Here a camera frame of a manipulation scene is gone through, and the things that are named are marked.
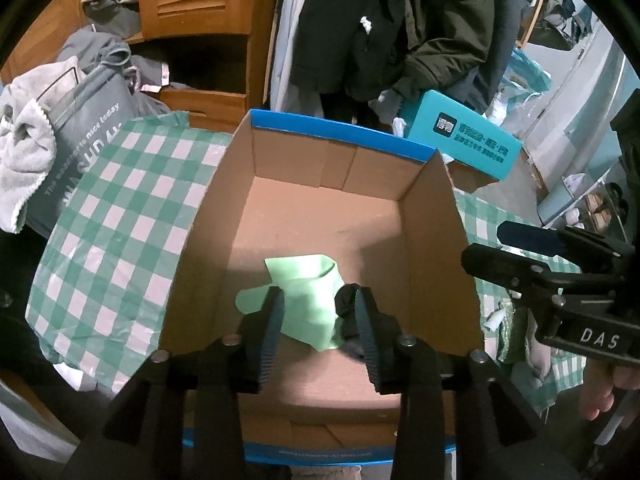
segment bolt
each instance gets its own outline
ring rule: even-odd
[[[553,303],[555,306],[565,306],[566,299],[564,298],[564,296],[560,296],[559,294],[554,294],[551,297],[551,303]]]
[[[240,334],[227,334],[222,336],[222,344],[224,346],[238,346],[242,342]]]
[[[171,354],[169,354],[168,350],[155,350],[151,354],[151,360],[155,363],[165,363],[169,360]]]
[[[416,343],[415,335],[402,334],[398,336],[398,344],[400,346],[406,346],[408,348],[414,346]]]
[[[483,350],[472,350],[469,354],[476,363],[485,363],[489,360],[489,354]]]

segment checkered tablecloth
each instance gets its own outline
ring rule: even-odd
[[[476,242],[491,247],[501,247],[497,237],[498,225],[507,220],[522,224],[528,223],[522,218],[509,214],[469,193],[458,189],[455,189],[454,193],[458,212],[470,244]],[[559,256],[550,258],[528,251],[523,252],[529,258],[545,262],[555,272],[580,272],[579,267]],[[507,291],[493,283],[476,280],[476,291],[480,298],[481,323],[484,323],[486,318],[500,307],[500,302],[510,303]],[[508,334],[505,335],[504,331],[498,333],[498,331],[483,330],[485,349],[489,354],[495,356],[500,345],[506,343],[504,339]],[[524,340],[521,344],[524,354]],[[585,364],[585,357],[568,352],[560,352],[559,356],[553,356],[551,373],[546,377],[542,387],[527,396],[527,400],[539,412],[553,405],[559,392],[582,384],[582,370]]]
[[[43,354],[117,392],[158,347],[198,206],[232,136],[177,112],[126,123],[65,207],[26,319]]]

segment turquoise cardboard box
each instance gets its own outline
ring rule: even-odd
[[[509,174],[522,143],[459,102],[428,91],[415,102],[405,102],[400,116],[406,138],[452,156],[498,180]]]

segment open cardboard box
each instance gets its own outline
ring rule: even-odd
[[[452,183],[427,146],[350,124],[252,110],[211,181],[178,264],[161,348],[204,348],[241,320],[236,294],[264,285],[264,259],[325,254],[346,283],[436,350],[482,348],[468,245]],[[240,396],[246,442],[331,450],[393,446],[399,396],[363,364],[282,337],[271,379]],[[446,423],[453,428],[447,403]]]

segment green felt piece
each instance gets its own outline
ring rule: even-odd
[[[284,292],[285,305],[282,333],[319,352],[338,348],[334,297],[344,285],[338,265],[322,254],[267,258],[264,263],[271,283],[238,292],[238,310],[243,314],[257,312],[269,287],[279,286]]]

